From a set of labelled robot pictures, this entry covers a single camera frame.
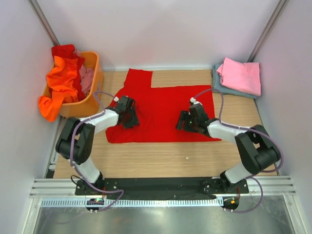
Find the red t-shirt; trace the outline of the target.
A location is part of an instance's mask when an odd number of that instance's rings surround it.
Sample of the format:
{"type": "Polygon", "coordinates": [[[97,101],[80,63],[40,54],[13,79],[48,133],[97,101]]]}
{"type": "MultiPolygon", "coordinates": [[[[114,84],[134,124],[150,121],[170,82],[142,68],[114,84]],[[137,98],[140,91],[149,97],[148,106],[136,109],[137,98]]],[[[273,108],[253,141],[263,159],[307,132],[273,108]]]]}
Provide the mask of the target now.
{"type": "Polygon", "coordinates": [[[129,69],[124,86],[116,96],[129,96],[136,102],[139,125],[125,129],[122,125],[108,128],[109,143],[129,142],[209,142],[214,138],[176,129],[181,111],[188,111],[189,100],[210,89],[210,85],[153,88],[151,71],[129,69]]]}

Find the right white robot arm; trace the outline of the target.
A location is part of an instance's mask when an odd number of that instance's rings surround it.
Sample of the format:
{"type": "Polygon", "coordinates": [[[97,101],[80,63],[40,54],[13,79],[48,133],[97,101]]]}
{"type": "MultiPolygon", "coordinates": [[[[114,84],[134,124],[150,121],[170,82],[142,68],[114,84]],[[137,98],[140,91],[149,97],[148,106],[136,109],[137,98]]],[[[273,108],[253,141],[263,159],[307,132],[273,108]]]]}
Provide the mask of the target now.
{"type": "Polygon", "coordinates": [[[243,127],[209,118],[198,101],[193,102],[188,111],[180,112],[176,128],[237,146],[240,162],[220,174],[219,185],[225,193],[231,193],[245,179],[264,172],[283,159],[281,150],[262,125],[243,127]]]}

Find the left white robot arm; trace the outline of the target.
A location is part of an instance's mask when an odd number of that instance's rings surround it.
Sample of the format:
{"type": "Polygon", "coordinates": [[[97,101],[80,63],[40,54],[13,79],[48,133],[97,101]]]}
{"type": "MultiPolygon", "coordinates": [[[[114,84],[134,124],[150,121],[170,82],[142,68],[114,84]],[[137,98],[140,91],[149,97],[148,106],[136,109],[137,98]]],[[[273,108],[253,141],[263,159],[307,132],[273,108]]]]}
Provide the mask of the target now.
{"type": "Polygon", "coordinates": [[[139,125],[134,99],[121,96],[114,102],[98,114],[68,118],[56,143],[56,152],[69,161],[93,195],[100,194],[104,186],[103,175],[91,159],[94,136],[119,125],[125,129],[139,125]]]}

